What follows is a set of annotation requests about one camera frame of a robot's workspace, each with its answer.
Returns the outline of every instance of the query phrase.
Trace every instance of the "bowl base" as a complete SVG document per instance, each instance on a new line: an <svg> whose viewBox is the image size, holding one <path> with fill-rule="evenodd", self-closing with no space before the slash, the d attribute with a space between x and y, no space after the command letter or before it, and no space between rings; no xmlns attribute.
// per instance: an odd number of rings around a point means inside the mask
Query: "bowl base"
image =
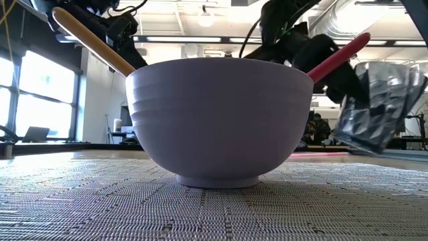
<svg viewBox="0 0 428 241"><path fill-rule="evenodd" d="M201 179L177 175L177 182L188 187L233 189L254 186L259 183L259 177L250 177L244 179Z"/></svg>

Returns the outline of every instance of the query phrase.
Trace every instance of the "desk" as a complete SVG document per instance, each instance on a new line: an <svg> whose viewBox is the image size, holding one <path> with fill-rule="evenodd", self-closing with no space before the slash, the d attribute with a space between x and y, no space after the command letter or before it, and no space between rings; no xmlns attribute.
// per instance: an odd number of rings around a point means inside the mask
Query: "desk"
<svg viewBox="0 0 428 241"><path fill-rule="evenodd" d="M421 138L395 137L387 145L388 149L407 150L407 143L424 143Z"/></svg>
<svg viewBox="0 0 428 241"><path fill-rule="evenodd" d="M112 137L122 137L121 141L123 141L124 139L126 139L128 137L128 135L135 136L135 132L132 131L132 132L124 132L124 133L120 133L120 132L113 132L112 133Z"/></svg>

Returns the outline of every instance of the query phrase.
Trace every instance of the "ceiling light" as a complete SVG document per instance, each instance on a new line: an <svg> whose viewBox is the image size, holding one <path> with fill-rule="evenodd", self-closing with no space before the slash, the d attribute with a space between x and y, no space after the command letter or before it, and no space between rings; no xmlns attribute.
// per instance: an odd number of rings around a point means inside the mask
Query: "ceiling light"
<svg viewBox="0 0 428 241"><path fill-rule="evenodd" d="M66 39L66 40L70 40L70 41L74 41L74 40L78 40L75 36L73 36L73 35L66 35L66 36L64 36L64 38Z"/></svg>
<svg viewBox="0 0 428 241"><path fill-rule="evenodd" d="M350 43L350 40L334 40L337 45L346 45Z"/></svg>
<svg viewBox="0 0 428 241"><path fill-rule="evenodd" d="M340 46L344 46L346 44L349 44L351 40L334 40L334 43ZM382 46L385 45L387 42L385 40L370 40L367 45L372 46Z"/></svg>
<svg viewBox="0 0 428 241"><path fill-rule="evenodd" d="M367 45L378 45L378 46L382 46L382 45L385 45L385 44L387 44L387 42L385 40L370 40Z"/></svg>
<svg viewBox="0 0 428 241"><path fill-rule="evenodd" d="M147 37L148 42L203 42L203 43L219 43L220 37Z"/></svg>
<svg viewBox="0 0 428 241"><path fill-rule="evenodd" d="M221 51L221 50L203 50L203 54L222 56L224 54L224 51Z"/></svg>
<svg viewBox="0 0 428 241"><path fill-rule="evenodd" d="M214 13L208 13L205 5L202 5L202 11L198 13L198 23L202 27L211 27L215 22Z"/></svg>
<svg viewBox="0 0 428 241"><path fill-rule="evenodd" d="M186 44L184 51L188 58L198 58L199 46L197 44Z"/></svg>
<svg viewBox="0 0 428 241"><path fill-rule="evenodd" d="M245 38L244 37L231 37L230 41L232 43L243 43L245 41ZM261 43L261 38L251 37L248 39L248 43Z"/></svg>
<svg viewBox="0 0 428 241"><path fill-rule="evenodd" d="M397 41L394 45L426 46L426 43L424 41Z"/></svg>

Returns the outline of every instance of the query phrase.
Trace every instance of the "laptop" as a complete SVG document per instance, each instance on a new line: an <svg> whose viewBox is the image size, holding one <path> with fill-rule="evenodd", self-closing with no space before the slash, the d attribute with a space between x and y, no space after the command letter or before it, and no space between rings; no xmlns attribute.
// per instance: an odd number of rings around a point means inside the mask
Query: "laptop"
<svg viewBox="0 0 428 241"><path fill-rule="evenodd" d="M46 142L49 128L29 127L27 133L22 139L22 143L44 143Z"/></svg>

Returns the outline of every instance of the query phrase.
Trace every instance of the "person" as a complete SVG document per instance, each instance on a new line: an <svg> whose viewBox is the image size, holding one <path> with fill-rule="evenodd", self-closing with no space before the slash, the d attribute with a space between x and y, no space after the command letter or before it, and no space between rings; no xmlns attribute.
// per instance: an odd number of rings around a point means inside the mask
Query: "person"
<svg viewBox="0 0 428 241"><path fill-rule="evenodd" d="M312 140L312 135L315 134L315 122L308 121L306 123L305 132L302 137L302 141L305 142L307 145L311 145L314 143L314 140Z"/></svg>
<svg viewBox="0 0 428 241"><path fill-rule="evenodd" d="M323 140L328 139L328 136L331 134L331 129L328 123L321 118L321 114L314 114L315 122L315 134L314 134L314 144L320 145Z"/></svg>

